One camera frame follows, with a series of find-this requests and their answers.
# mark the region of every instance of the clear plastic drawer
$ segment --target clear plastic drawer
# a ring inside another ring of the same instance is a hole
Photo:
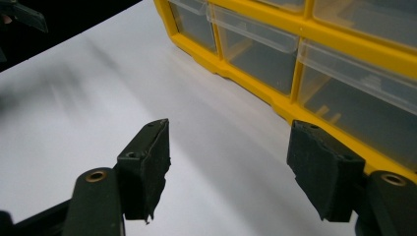
[[[341,28],[417,48],[416,1],[316,0],[314,17]]]
[[[417,81],[302,41],[298,101],[358,141],[417,171]]]
[[[178,31],[201,46],[216,52],[206,0],[169,0]]]
[[[272,6],[283,8],[291,12],[301,12],[304,8],[304,0],[258,0]]]
[[[290,94],[298,36],[211,6],[224,59],[268,86]]]

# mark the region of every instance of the black object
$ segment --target black object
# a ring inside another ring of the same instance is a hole
[[[48,32],[43,15],[20,4],[18,0],[0,0],[0,14],[12,17],[14,20],[27,26]]]
[[[0,63],[0,72],[90,29],[141,1],[20,0],[22,5],[44,16],[48,33],[43,33],[18,21],[8,24],[7,30],[0,31],[0,47],[7,57],[7,62]]]
[[[145,125],[113,169],[96,168],[77,179],[71,200],[17,224],[8,212],[0,211],[0,235],[115,236],[125,235],[123,214],[126,219],[148,222],[170,165],[168,127],[167,119]],[[141,155],[132,154],[138,151]],[[131,161],[134,164],[127,168]]]
[[[417,187],[395,173],[363,173],[365,160],[320,127],[294,121],[287,163],[321,219],[350,220],[356,234],[417,235]]]

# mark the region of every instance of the white table surface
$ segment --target white table surface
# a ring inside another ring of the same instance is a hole
[[[177,48],[151,0],[0,74],[0,209],[19,222],[70,199],[161,118],[166,188],[126,235],[354,235],[356,216],[321,222],[295,182],[289,125]]]

